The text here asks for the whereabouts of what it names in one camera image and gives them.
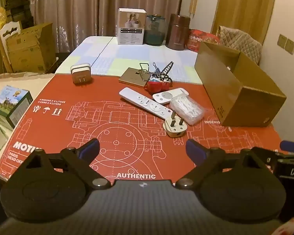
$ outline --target beige chair backrest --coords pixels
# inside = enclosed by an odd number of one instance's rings
[[[6,47],[6,43],[5,40],[8,39],[10,36],[12,36],[13,34],[20,34],[21,33],[21,25],[20,22],[9,22],[6,23],[0,30],[0,38],[2,41],[2,45],[6,54],[6,57],[8,58],[9,63],[11,64],[10,58],[8,56],[8,50]]]

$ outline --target red food package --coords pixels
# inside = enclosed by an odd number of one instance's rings
[[[200,31],[200,30],[193,29],[190,31],[186,46],[188,49],[198,52],[201,41],[220,44],[220,40],[217,36]]]
[[[147,90],[151,95],[157,94],[163,91],[168,91],[170,89],[170,82],[150,80],[144,86],[144,89]]]

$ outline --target wall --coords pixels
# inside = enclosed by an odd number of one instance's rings
[[[260,61],[260,67],[287,97],[273,125],[281,139],[294,141],[294,54],[277,45],[279,34],[294,41],[294,0],[275,0]]]
[[[189,16],[191,0],[182,0],[181,15]],[[218,0],[198,0],[194,18],[191,16],[191,29],[210,33]]]

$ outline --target white remote control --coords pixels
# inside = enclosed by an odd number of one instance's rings
[[[158,104],[157,102],[147,98],[146,96],[141,95],[140,93],[126,87],[123,88],[119,95],[121,95],[125,100],[129,101],[130,103],[148,110],[149,112],[155,114],[156,116],[166,119],[170,117],[173,113],[172,110]]]
[[[176,89],[168,90],[162,93],[154,94],[152,98],[154,98],[154,100],[157,103],[167,104],[171,101],[173,97],[183,93],[188,95],[188,92],[184,88],[176,88]]]

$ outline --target umbrella icon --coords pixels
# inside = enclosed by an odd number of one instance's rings
[[[44,110],[45,110],[44,113],[46,113],[47,110],[50,110],[50,108],[49,107],[45,107]]]

